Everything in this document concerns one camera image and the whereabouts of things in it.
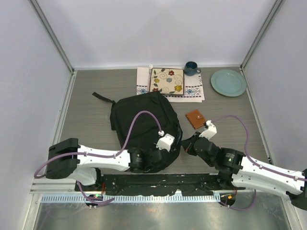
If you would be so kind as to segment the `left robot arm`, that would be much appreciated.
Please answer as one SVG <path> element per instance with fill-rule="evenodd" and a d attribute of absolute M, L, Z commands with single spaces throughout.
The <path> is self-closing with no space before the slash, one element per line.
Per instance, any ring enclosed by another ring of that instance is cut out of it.
<path fill-rule="evenodd" d="M 91 191 L 101 188 L 98 169 L 121 172 L 156 173 L 168 166 L 170 153 L 165 149 L 143 150 L 131 148 L 117 151 L 93 149 L 79 144 L 77 138 L 69 138 L 49 148 L 46 178 L 70 178 L 87 186 Z"/>

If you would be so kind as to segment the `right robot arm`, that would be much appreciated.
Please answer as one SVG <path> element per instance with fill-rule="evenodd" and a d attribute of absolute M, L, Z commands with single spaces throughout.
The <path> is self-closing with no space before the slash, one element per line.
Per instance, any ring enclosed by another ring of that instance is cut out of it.
<path fill-rule="evenodd" d="M 251 188 L 290 200 L 296 208 L 307 208 L 307 172 L 274 166 L 235 149 L 220 148 L 196 132 L 181 145 L 189 155 L 198 156 L 219 173 L 217 185 Z"/>

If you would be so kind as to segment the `brown leather wallet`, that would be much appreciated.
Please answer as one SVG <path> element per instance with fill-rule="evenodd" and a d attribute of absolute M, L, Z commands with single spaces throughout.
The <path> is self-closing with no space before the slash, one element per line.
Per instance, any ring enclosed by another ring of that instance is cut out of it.
<path fill-rule="evenodd" d="M 198 109 L 195 109 L 185 114 L 185 116 L 194 129 L 203 127 L 204 124 L 206 123 L 206 119 L 204 118 L 203 114 Z"/>

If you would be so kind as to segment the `black student backpack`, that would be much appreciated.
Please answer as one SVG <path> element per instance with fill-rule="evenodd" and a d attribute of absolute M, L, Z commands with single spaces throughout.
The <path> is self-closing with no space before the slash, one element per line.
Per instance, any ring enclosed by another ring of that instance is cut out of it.
<path fill-rule="evenodd" d="M 112 104 L 110 113 L 111 129 L 116 131 L 121 147 L 126 150 L 156 148 L 163 131 L 175 140 L 169 151 L 168 166 L 180 153 L 182 129 L 171 103 L 160 92 L 149 92 L 120 99 L 118 102 L 94 92 L 94 97 Z"/>

